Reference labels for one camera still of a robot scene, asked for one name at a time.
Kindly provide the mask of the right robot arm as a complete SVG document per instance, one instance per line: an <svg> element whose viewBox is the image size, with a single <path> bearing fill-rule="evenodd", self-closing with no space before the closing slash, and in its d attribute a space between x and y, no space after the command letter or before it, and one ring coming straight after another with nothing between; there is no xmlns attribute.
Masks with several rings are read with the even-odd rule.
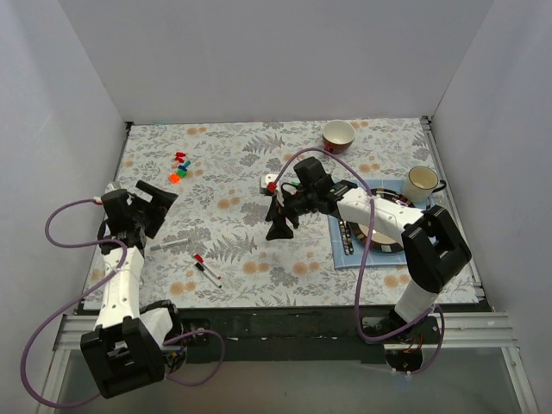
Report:
<svg viewBox="0 0 552 414"><path fill-rule="evenodd" d="M280 175L260 179L260 193L271 198L266 220L268 240L293 237L298 219L319 212L347 222L366 225L397 242L405 252L411 280L389 316L364 329L361 316L355 322L367 342L394 337L410 342L422 331L421 322L437 310L436 300L445 285L472 259L472 254L449 212L434 205L428 210L406 207L373 195L363 179L335 181L315 157L293 167L299 184L285 189Z"/></svg>

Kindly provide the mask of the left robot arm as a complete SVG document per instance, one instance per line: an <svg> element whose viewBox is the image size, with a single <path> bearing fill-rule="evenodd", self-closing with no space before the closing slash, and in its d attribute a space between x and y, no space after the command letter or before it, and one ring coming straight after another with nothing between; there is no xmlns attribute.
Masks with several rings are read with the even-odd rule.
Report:
<svg viewBox="0 0 552 414"><path fill-rule="evenodd" d="M124 189L101 197L105 218L97 238L110 280L94 328L82 335L80 349L104 398L163 380L163 343L173 345L184 333L171 301L139 304L147 240L155 238L177 196L143 181L136 187L150 200Z"/></svg>

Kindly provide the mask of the long red eraser-cap marker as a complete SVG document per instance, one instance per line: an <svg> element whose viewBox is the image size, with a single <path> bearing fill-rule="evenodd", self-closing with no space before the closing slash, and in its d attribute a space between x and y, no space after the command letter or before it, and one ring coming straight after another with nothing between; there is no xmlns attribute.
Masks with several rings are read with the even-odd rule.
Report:
<svg viewBox="0 0 552 414"><path fill-rule="evenodd" d="M204 261L204 258L200 254L195 254L194 258L200 263L204 269L209 272L212 276L214 276L216 279L221 280L222 278Z"/></svg>

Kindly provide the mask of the black cap thin marker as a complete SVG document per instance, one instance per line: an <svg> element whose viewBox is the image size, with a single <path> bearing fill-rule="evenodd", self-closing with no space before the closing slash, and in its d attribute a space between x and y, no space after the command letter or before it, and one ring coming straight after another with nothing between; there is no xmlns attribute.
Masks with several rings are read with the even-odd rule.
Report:
<svg viewBox="0 0 552 414"><path fill-rule="evenodd" d="M212 277L208 271L205 269L205 267L203 266L202 263L200 262L196 262L195 263L195 268L209 281L211 282L216 288L219 288L221 289L222 288L222 285L219 283L219 280L218 279L215 279L214 277Z"/></svg>

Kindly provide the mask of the grey tip white marker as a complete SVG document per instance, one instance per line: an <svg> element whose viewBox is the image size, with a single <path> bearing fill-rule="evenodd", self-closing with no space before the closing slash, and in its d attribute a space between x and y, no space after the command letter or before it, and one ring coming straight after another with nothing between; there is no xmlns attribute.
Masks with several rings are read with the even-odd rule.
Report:
<svg viewBox="0 0 552 414"><path fill-rule="evenodd" d="M164 250L164 249L172 248L172 247L179 246L179 245L182 245L182 244L186 244L188 241L189 241L188 238L179 239L179 240L175 240L175 241L165 241L165 242L161 242L161 243L152 245L150 247L150 250L151 251Z"/></svg>

